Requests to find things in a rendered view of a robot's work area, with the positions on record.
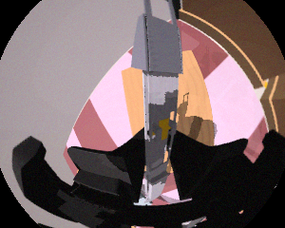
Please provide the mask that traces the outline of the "wooden board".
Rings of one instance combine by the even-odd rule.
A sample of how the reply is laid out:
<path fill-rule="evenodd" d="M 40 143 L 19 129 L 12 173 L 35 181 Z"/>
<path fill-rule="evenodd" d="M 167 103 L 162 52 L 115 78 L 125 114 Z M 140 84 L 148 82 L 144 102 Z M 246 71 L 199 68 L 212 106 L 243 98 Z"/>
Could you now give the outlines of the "wooden board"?
<path fill-rule="evenodd" d="M 177 130 L 197 142 L 214 147 L 214 117 L 199 62 L 192 50 L 182 53 L 183 73 L 178 76 Z M 135 136 L 143 129 L 143 70 L 129 67 L 121 72 L 131 134 Z"/>

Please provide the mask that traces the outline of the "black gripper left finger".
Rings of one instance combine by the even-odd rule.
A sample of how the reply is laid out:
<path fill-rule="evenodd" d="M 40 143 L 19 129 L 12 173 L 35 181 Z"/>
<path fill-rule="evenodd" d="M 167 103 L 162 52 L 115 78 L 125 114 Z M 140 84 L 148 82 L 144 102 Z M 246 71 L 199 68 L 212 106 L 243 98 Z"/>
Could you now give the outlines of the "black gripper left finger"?
<path fill-rule="evenodd" d="M 78 170 L 123 180 L 132 202 L 139 202 L 146 167 L 145 128 L 112 152 L 78 145 L 66 151 Z"/>

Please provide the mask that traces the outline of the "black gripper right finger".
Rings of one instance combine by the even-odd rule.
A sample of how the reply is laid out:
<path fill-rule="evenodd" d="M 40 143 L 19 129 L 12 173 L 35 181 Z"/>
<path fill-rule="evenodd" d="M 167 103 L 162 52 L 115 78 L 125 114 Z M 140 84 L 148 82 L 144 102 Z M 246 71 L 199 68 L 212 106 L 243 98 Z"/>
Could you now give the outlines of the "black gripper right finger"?
<path fill-rule="evenodd" d="M 191 199 L 192 191 L 203 182 L 216 162 L 230 159 L 230 157 L 244 152 L 248 141 L 249 138 L 242 137 L 240 140 L 210 147 L 210 145 L 185 136 L 184 133 L 180 133 L 176 129 L 169 160 L 177 184 L 178 198 L 180 200 Z"/>

